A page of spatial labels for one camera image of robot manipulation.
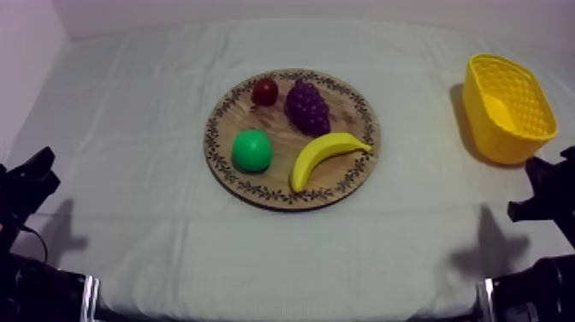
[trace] plastic basket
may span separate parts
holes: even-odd
[[[503,57],[470,58],[463,101],[477,149],[499,164],[524,162],[559,132],[535,76]]]

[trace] white tablecloth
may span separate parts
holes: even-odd
[[[531,196],[520,168],[465,147],[460,83],[493,52],[539,77],[575,144],[575,58],[504,39],[368,21],[227,21],[71,45],[11,152],[42,146],[62,186],[33,219],[50,262],[103,279],[104,304],[177,319],[405,319],[463,312],[481,278],[570,253],[552,223],[512,224]],[[343,79],[369,100],[382,152],[341,203],[280,215],[237,200],[204,160],[205,121],[252,75],[290,67]],[[15,247],[39,253],[33,238]]]

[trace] red cherry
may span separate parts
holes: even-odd
[[[263,78],[258,80],[253,87],[252,102],[255,105],[271,106],[276,103],[279,92],[277,84],[273,80]]]

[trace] decorative leaf border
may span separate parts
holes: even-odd
[[[294,202],[308,202],[312,200],[325,200],[328,201],[335,193],[344,194],[352,188],[355,180],[365,172],[367,162],[374,157],[373,152],[363,152],[360,158],[354,160],[353,167],[349,169],[344,177],[335,184],[334,188],[321,188],[319,190],[304,190],[300,193],[292,191],[284,192],[282,189],[270,190],[266,186],[252,185],[249,181],[243,181],[235,172],[233,165],[229,164],[224,156],[222,156],[217,149],[220,145],[217,142],[219,138],[219,130],[217,126],[219,120],[229,111],[229,109],[237,103],[241,94],[250,92],[255,86],[256,82],[262,78],[271,78],[272,80],[278,78],[283,81],[296,81],[303,80],[307,82],[314,82],[318,85],[326,86],[328,89],[338,92],[341,95],[347,96],[354,103],[355,110],[360,114],[364,122],[363,140],[366,144],[373,146],[375,139],[373,137],[376,126],[371,118],[371,113],[367,107],[365,99],[355,92],[352,88],[340,84],[337,80],[330,77],[322,76],[312,70],[298,70],[298,71],[273,71],[267,74],[258,75],[250,80],[239,84],[231,90],[231,93],[224,98],[224,100],[216,106],[214,112],[207,122],[204,144],[205,155],[209,163],[212,164],[213,170],[219,171],[222,174],[222,179],[235,185],[235,188],[244,194],[252,194],[264,200],[281,201],[288,205]]]

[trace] grape bunch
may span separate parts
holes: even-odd
[[[320,136],[329,133],[329,107],[310,83],[297,80],[286,98],[287,118],[304,134]]]

